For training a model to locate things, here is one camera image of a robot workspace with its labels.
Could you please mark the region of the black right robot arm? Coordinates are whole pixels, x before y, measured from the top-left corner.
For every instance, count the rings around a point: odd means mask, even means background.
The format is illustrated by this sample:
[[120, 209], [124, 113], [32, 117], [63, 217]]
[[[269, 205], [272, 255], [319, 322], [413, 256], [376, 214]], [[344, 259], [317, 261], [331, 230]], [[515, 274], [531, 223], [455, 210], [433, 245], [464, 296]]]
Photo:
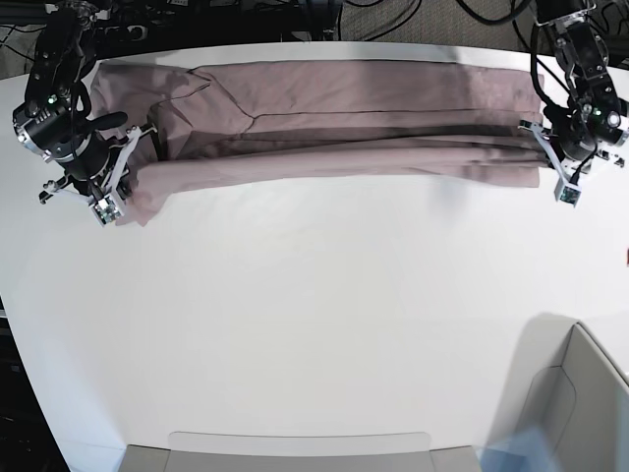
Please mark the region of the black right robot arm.
[[127, 114], [91, 115], [84, 79], [96, 64], [98, 28], [114, 8], [112, 1], [57, 1], [36, 42], [13, 128], [25, 148], [64, 170], [60, 179], [44, 183], [38, 196], [42, 204], [62, 193], [88, 204], [127, 199], [132, 193], [129, 156], [141, 138], [156, 131], [144, 124], [122, 138], [106, 139], [103, 132], [126, 125]]

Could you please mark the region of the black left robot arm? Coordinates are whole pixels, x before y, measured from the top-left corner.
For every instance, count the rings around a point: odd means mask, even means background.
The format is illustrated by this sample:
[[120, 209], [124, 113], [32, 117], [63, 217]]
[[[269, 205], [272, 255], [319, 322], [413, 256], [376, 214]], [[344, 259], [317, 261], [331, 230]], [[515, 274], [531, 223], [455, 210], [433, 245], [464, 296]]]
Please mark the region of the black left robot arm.
[[546, 96], [544, 116], [551, 123], [553, 150], [559, 161], [578, 166], [567, 181], [575, 186], [581, 173], [602, 145], [622, 147], [628, 130], [622, 122], [628, 117], [628, 102], [621, 99], [607, 70], [606, 46], [588, 21], [595, 9], [591, 1], [537, 1], [536, 25], [532, 31], [531, 73], [537, 75], [537, 40], [541, 29], [555, 42], [555, 58], [568, 87], [567, 105], [555, 104]]

